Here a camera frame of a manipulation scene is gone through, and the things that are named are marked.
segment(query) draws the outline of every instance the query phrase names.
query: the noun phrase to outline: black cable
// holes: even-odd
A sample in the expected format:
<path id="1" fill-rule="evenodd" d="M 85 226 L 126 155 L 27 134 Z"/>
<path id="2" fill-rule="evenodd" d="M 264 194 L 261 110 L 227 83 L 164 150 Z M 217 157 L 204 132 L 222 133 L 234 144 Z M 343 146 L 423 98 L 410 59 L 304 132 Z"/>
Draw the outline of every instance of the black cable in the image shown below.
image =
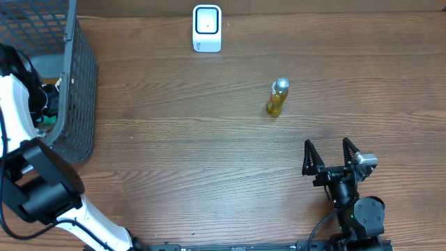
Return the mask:
<path id="1" fill-rule="evenodd" d="M 78 223 L 75 220 L 59 220 L 55 221 L 53 224 L 49 225 L 48 227 L 32 234 L 29 236 L 20 236 L 15 234 L 11 229 L 8 227 L 5 221 L 5 217 L 3 215 L 3 179 L 5 176 L 5 166 L 6 166 L 6 156 L 8 155 L 8 135 L 6 133 L 6 124 L 5 119 L 3 117 L 3 111 L 0 107 L 0 125 L 1 125 L 1 141 L 3 143 L 3 153 L 1 157 L 0 162 L 0 225 L 3 228 L 3 230 L 12 238 L 15 238 L 17 240 L 30 240 L 32 238 L 36 238 L 49 230 L 55 228 L 55 226 L 61 224 L 61 223 L 70 223 L 73 226 L 79 227 L 81 230 L 83 230 L 86 234 L 88 234 L 94 241 L 96 241 L 99 245 L 101 245 L 105 250 L 113 251 L 106 243 L 103 243 L 98 237 L 96 237 L 93 233 L 91 233 L 90 230 L 88 230 L 86 227 L 84 227 L 82 224 Z"/>
<path id="2" fill-rule="evenodd" d="M 31 60 L 29 59 L 29 57 L 21 50 L 17 50 L 29 63 L 29 67 L 31 69 L 31 77 L 32 77 L 32 83 L 35 84 L 36 83 L 36 78 L 38 78 L 38 74 L 37 74 L 37 70 L 34 68 L 33 63 L 31 62 Z"/>
<path id="3" fill-rule="evenodd" d="M 332 202 L 332 198 L 330 198 L 330 195 L 328 194 L 327 186 L 324 185 L 324 186 L 323 186 L 323 189 L 324 189 L 324 191 L 325 191 L 325 195 L 327 195 L 327 199 L 328 199 L 328 201 L 329 201 L 330 203 L 333 203 L 333 202 Z"/>
<path id="4" fill-rule="evenodd" d="M 313 240 L 314 234 L 316 234 L 316 232 L 318 231 L 318 228 L 319 228 L 322 224 L 324 224 L 327 220 L 329 220 L 331 217 L 333 217 L 335 214 L 337 214 L 338 212 L 344 210 L 347 206 L 350 206 L 351 202 L 357 197 L 357 178 L 356 178 L 356 169 L 354 168 L 354 166 L 351 166 L 351 170 L 352 170 L 353 178 L 355 179 L 355 193 L 354 193 L 353 197 L 351 197 L 351 198 L 348 200 L 348 202 L 345 203 L 342 207 L 340 207 L 340 208 L 336 208 L 331 214 L 329 214 L 329 215 L 327 215 L 325 218 L 323 218 L 323 219 L 322 219 L 322 220 L 321 220 L 321 221 L 320 221 L 320 222 L 313 228 L 313 231 L 312 231 L 312 233 L 309 235 L 309 238 L 308 238 L 307 251 L 312 251 L 312 240 Z M 327 198 L 329 198 L 329 197 L 328 197 L 328 192 L 327 192 L 327 189 L 326 189 L 325 185 L 324 185 L 324 190 L 325 190 L 325 194 L 327 195 Z"/>
<path id="5" fill-rule="evenodd" d="M 82 231 L 84 231 L 86 234 L 88 234 L 94 241 L 96 241 L 99 245 L 101 245 L 105 250 L 113 251 L 111 247 L 109 247 L 106 243 L 103 243 L 90 230 L 88 230 L 86 227 L 84 227 L 82 224 L 78 223 L 77 221 L 75 221 L 75 220 L 58 220 L 58 221 L 56 221 L 54 226 L 61 224 L 61 223 L 70 223 L 73 226 L 79 227 Z"/>

